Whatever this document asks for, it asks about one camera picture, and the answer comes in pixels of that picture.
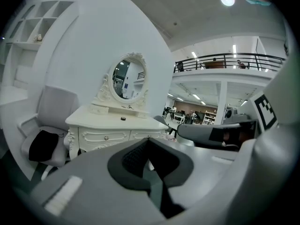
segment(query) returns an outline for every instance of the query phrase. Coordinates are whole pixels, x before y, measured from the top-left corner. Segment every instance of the white panel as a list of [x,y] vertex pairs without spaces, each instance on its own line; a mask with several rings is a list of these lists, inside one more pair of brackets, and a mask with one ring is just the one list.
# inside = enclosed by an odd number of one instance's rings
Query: white panel
[[18,80],[14,80],[14,86],[15,86],[16,88],[20,88],[20,89],[25,89],[25,90],[27,90],[27,88],[28,88],[28,83],[21,82],[21,81],[18,81]]
[[18,64],[27,67],[32,67],[36,55],[37,51],[23,49]]
[[23,83],[28,83],[30,81],[31,68],[27,66],[19,65],[15,73],[15,79]]

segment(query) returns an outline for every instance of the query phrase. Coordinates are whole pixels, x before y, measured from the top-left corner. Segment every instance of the balcony railing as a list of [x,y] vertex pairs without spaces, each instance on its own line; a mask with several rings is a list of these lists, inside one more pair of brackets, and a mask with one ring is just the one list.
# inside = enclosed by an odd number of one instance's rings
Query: balcony railing
[[174,73],[212,68],[241,68],[277,72],[283,66],[284,61],[284,58],[257,53],[219,53],[178,61],[174,66]]

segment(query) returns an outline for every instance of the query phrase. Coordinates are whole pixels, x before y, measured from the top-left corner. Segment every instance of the person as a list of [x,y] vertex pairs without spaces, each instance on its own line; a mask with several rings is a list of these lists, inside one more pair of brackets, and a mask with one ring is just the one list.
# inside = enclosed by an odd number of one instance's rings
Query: person
[[197,114],[195,112],[192,113],[191,124],[193,124],[194,120],[197,118]]
[[240,60],[238,60],[237,62],[238,62],[238,65],[239,65],[240,69],[246,69],[246,66],[245,66],[244,63],[241,63]]
[[176,107],[173,106],[173,107],[171,108],[171,120],[174,119],[174,113],[175,113],[175,112],[176,112]]

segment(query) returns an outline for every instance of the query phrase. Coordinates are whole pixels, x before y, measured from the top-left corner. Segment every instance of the display shelf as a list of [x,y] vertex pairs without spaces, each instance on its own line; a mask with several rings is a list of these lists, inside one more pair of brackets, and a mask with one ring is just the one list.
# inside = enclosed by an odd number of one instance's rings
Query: display shelf
[[208,114],[212,114],[212,115],[215,115],[215,116],[216,116],[216,114],[215,114],[215,113],[212,113],[212,112],[208,112],[208,111],[206,111],[206,113],[208,113]]
[[37,51],[41,46],[41,43],[29,43],[29,42],[16,42],[14,44],[20,48],[33,50],[33,51]]
[[[73,1],[45,1],[25,7],[16,17],[6,34],[11,38],[1,46],[0,63],[4,63],[5,57],[7,59],[5,66],[0,65],[3,87],[0,105],[26,99],[41,91],[42,86],[36,84],[43,84],[54,49],[78,14],[78,5]],[[34,42],[38,34],[42,42]]]
[[209,119],[216,119],[216,118],[209,117],[209,116],[207,116],[207,115],[205,115],[205,117],[207,117],[207,118],[209,118]]
[[25,20],[25,24],[21,33],[21,38],[20,40],[17,40],[17,42],[27,42],[28,38],[30,37],[31,33],[33,32],[34,28],[40,20],[40,18],[32,18]]
[[46,1],[42,2],[37,9],[35,17],[43,17],[51,8],[52,6],[57,3],[57,1]]
[[59,17],[72,3],[72,1],[60,1],[50,17]]

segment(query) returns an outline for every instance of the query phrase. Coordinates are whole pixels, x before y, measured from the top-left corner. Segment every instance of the white cabinet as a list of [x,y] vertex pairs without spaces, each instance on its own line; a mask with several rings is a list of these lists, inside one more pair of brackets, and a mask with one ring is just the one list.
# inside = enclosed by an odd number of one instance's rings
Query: white cabinet
[[66,119],[69,125],[70,158],[79,149],[86,152],[117,145],[128,140],[159,138],[168,128],[153,118],[138,118],[119,113],[94,114],[87,106],[81,106]]

